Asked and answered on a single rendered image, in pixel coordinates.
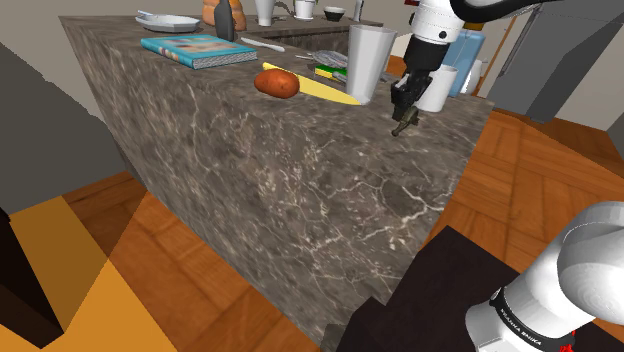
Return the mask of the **white mug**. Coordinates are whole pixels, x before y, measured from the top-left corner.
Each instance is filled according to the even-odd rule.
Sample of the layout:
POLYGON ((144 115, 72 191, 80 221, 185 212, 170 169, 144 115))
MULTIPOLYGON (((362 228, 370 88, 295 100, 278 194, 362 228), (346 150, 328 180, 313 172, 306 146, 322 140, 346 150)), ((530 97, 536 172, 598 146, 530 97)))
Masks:
POLYGON ((422 111, 437 113, 440 112, 450 93, 458 70, 455 67, 441 65, 440 68, 430 74, 432 82, 424 91, 415 106, 422 111))

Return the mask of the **tall white cup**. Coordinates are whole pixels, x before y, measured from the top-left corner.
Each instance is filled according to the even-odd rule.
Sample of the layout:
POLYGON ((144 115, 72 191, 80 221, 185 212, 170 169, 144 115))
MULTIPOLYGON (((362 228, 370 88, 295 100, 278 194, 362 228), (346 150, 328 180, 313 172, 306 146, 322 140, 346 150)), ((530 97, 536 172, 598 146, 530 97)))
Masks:
POLYGON ((385 27, 350 26, 346 93, 361 105, 371 101, 396 36, 396 31, 385 27))

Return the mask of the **light blue box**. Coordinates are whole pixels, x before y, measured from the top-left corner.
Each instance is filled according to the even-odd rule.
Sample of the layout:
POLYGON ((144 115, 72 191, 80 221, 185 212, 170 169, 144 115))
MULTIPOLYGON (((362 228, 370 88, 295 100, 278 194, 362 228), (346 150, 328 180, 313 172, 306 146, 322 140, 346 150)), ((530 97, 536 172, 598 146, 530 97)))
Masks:
POLYGON ((450 97, 460 93, 484 41, 485 35, 481 31, 462 29, 456 41, 450 44, 443 60, 444 65, 457 69, 449 92, 450 97))

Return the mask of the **yellow green sponge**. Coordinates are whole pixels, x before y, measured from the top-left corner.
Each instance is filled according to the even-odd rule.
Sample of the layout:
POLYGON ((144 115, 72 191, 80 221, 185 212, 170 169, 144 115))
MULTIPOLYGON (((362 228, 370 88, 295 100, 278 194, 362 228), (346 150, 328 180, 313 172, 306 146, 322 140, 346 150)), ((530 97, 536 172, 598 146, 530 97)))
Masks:
POLYGON ((322 76, 331 80, 340 81, 343 83, 347 82, 346 70, 342 68, 335 68, 335 67, 330 67, 327 65, 317 65, 314 68, 314 73, 316 75, 319 75, 319 76, 322 76))

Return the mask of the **red-brown potato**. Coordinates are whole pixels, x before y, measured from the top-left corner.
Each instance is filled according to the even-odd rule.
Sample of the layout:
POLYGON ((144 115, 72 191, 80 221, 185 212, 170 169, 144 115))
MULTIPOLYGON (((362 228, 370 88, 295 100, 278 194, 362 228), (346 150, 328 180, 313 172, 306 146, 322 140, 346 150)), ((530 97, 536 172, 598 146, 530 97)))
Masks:
POLYGON ((291 98, 300 90, 297 76, 281 69, 259 73, 254 79, 254 86, 262 93, 281 99, 291 98))

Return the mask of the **white pot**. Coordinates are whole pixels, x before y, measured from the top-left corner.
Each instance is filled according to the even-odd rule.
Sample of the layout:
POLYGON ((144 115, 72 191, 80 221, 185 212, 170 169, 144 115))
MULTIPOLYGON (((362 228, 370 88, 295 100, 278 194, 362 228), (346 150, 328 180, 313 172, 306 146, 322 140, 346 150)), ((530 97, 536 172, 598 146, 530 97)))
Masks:
POLYGON ((311 21, 313 19, 313 11, 317 4, 316 0, 293 0, 294 18, 303 21, 311 21))

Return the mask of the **grey refrigerator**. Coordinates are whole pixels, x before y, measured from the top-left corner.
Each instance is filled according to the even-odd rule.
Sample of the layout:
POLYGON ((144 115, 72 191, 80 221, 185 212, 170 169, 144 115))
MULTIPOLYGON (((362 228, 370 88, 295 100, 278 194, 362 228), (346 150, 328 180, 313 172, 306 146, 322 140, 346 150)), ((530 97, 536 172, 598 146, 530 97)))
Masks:
POLYGON ((539 123, 608 129, 624 114, 624 0, 543 4, 487 98, 539 123))

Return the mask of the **white butter knife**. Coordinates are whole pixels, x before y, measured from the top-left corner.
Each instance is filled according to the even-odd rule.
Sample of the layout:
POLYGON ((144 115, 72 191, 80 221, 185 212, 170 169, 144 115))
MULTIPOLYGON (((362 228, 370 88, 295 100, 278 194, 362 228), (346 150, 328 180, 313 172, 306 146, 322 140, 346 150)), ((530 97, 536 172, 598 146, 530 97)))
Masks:
POLYGON ((276 52, 281 52, 284 53, 285 52, 285 48, 279 45, 274 45, 274 44, 268 44, 268 43, 264 43, 264 42, 260 42, 257 40, 253 40, 250 38, 246 38, 246 37, 240 37, 241 41, 243 41, 246 44, 250 44, 253 46, 257 46, 257 47, 264 47, 264 48, 268 48, 271 50, 274 50, 276 52))

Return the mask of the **white vase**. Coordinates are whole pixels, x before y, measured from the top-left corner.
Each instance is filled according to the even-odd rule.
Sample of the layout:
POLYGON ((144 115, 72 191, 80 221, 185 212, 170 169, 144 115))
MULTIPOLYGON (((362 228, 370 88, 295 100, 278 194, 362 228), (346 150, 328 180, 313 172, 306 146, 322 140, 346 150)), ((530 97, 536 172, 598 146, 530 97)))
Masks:
POLYGON ((254 0, 258 24, 263 27, 272 25, 273 10, 276 0, 254 0))

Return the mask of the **orange rounded object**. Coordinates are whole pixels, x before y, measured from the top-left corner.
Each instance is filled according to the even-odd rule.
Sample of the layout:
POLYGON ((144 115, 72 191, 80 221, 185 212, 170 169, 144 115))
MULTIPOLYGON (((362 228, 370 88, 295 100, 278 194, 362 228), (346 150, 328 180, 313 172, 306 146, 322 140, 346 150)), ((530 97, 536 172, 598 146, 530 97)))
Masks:
MULTIPOLYGON (((203 22, 215 26, 214 10, 221 0, 203 0, 202 19, 203 22)), ((243 12, 243 7, 240 0, 228 0, 232 17, 234 21, 234 28, 236 31, 243 31, 246 29, 246 17, 243 12)))

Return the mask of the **dark robot stand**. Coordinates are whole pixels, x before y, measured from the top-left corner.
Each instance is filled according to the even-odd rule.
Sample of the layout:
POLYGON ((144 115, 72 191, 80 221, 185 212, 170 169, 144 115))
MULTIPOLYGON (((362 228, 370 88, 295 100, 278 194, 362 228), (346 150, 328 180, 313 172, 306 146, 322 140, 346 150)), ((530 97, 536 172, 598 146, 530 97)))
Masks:
POLYGON ((516 272, 445 227, 414 258, 387 304, 369 298, 336 352, 476 352, 465 314, 516 272))

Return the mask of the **black bottle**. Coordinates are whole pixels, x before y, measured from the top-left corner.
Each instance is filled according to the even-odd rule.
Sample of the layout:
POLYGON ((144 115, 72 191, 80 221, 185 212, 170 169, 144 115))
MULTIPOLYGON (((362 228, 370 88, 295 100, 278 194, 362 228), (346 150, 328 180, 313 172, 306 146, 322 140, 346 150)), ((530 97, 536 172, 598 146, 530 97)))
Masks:
POLYGON ((216 34, 219 38, 233 42, 235 40, 235 24, 229 0, 219 0, 214 8, 216 34))

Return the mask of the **blue hardcover book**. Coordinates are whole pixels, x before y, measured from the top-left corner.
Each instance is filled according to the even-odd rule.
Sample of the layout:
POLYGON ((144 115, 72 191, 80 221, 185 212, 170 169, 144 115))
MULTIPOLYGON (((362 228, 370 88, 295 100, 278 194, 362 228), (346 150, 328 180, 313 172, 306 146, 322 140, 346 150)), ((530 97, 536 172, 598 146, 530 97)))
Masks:
POLYGON ((194 70, 255 61, 257 51, 211 35, 143 38, 141 46, 194 70))

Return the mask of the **white shallow dish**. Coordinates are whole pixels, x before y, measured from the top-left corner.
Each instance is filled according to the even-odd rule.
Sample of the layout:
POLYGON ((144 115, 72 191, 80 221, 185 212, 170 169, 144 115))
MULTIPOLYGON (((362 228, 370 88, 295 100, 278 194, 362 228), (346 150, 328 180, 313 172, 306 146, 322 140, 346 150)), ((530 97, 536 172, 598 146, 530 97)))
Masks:
POLYGON ((194 32, 200 20, 178 15, 152 14, 138 10, 135 20, 145 29, 164 33, 189 33, 194 32))

